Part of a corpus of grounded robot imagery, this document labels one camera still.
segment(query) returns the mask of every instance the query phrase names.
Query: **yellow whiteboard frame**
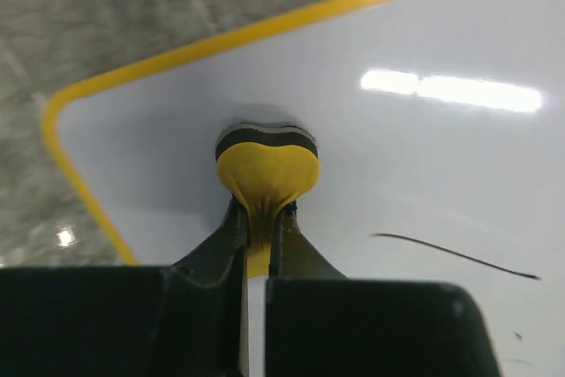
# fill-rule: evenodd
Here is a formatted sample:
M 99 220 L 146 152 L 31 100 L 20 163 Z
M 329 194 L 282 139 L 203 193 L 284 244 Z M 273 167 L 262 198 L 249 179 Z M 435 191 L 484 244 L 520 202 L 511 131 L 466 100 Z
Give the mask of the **yellow whiteboard frame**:
M 102 207 L 90 192 L 82 176 L 65 155 L 58 138 L 57 120 L 67 103 L 81 97 L 96 94 L 102 90 L 122 85 L 157 72 L 166 71 L 179 65 L 187 64 L 204 57 L 235 49 L 239 46 L 272 37 L 308 26 L 323 19 L 328 19 L 347 12 L 363 9 L 368 6 L 387 2 L 389 0 L 327 0 L 317 4 L 290 11 L 261 22 L 244 26 L 237 30 L 220 34 L 215 37 L 197 41 L 188 46 L 174 49 L 170 52 L 150 57 L 135 64 L 118 68 L 73 84 L 57 92 L 50 100 L 41 121 L 41 132 L 44 142 L 55 158 L 56 163 L 70 180 L 72 186 L 86 204 L 100 227 L 106 232 L 110 242 L 116 247 L 124 262 L 136 265 L 138 262 L 132 250 L 121 238 L 116 226 L 106 216 Z

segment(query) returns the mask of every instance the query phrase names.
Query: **gray floor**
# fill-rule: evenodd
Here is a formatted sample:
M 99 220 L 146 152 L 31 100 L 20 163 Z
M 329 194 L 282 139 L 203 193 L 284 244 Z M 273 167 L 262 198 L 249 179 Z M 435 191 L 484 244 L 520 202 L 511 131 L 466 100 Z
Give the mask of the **gray floor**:
M 121 262 L 41 144 L 56 90 L 315 1 L 0 0 L 0 266 Z

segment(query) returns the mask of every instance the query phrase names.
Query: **black line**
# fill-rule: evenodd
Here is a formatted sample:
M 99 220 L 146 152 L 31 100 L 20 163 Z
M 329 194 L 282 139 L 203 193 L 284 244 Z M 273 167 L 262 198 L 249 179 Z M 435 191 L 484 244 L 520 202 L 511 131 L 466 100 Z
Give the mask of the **black line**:
M 452 255 L 458 256 L 460 258 L 465 258 L 466 260 L 472 260 L 473 262 L 477 262 L 478 264 L 485 265 L 485 266 L 490 267 L 490 268 L 498 269 L 499 271 L 504 271 L 505 273 L 517 275 L 517 276 L 523 277 L 523 278 L 531 278 L 532 280 L 541 280 L 541 277 L 538 277 L 537 275 L 518 273 L 516 271 L 512 271 L 512 270 L 507 269 L 507 268 L 499 267 L 497 265 L 490 264 L 488 262 L 484 262 L 483 260 L 478 260 L 476 258 L 472 258 L 471 256 L 463 255 L 462 253 L 450 251 L 449 249 L 446 249 L 445 247 L 432 245 L 431 243 L 423 242 L 423 241 L 417 240 L 415 238 L 407 238 L 406 236 L 399 236 L 397 234 L 389 234 L 389 233 L 376 233 L 376 234 L 373 234 L 373 236 L 375 236 L 376 238 L 397 238 L 399 240 L 405 240 L 407 242 L 412 242 L 412 243 L 416 243 L 416 244 L 419 244 L 419 245 L 431 247 L 433 249 L 437 249 L 438 251 L 451 253 Z

